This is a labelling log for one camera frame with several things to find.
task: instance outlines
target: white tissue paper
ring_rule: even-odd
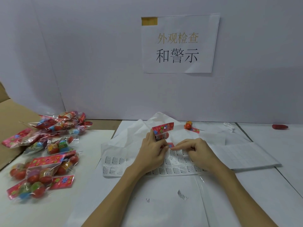
[[[138,120],[132,126],[121,132],[107,143],[101,145],[101,160],[103,165],[103,176],[121,177],[125,169],[130,166],[141,147],[146,133],[154,126],[174,122],[174,129],[169,131],[168,143],[177,143],[184,139],[202,138],[209,145],[225,145],[225,136],[216,133],[200,131],[195,133],[184,129],[184,125],[177,120],[158,112],[147,121]],[[169,150],[165,155],[163,164],[148,173],[157,176],[195,175],[203,170],[193,164],[186,151]]]

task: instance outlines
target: white table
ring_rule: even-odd
[[[88,130],[83,134],[76,148],[83,152],[75,166],[72,188],[52,191],[49,197],[34,204],[18,204],[10,201],[6,190],[16,184],[9,177],[12,165],[23,162],[22,155],[0,172],[0,226],[63,226],[74,208],[78,195],[86,187],[100,158],[100,145],[111,139],[114,130]]]
[[[118,135],[133,122],[122,121],[115,135]],[[195,122],[194,126],[207,132],[224,133],[226,135],[226,145],[249,142],[249,139],[237,126],[235,126],[235,133],[231,133],[222,123]],[[276,169],[241,172],[237,173],[237,177],[255,201],[278,226],[301,226],[303,222],[303,199]],[[175,177],[163,177],[161,180],[170,180],[168,178]],[[219,226],[240,226],[227,196],[216,180],[210,175],[204,176],[203,179],[206,183],[212,206],[217,214]],[[77,203],[79,205],[75,207],[66,226],[81,226],[118,180],[107,180],[108,184],[100,188],[99,194],[95,194],[96,198],[92,198],[89,193],[82,193]]]
[[[271,124],[239,123],[248,136],[282,163],[278,170],[303,196],[303,125],[275,130]]]

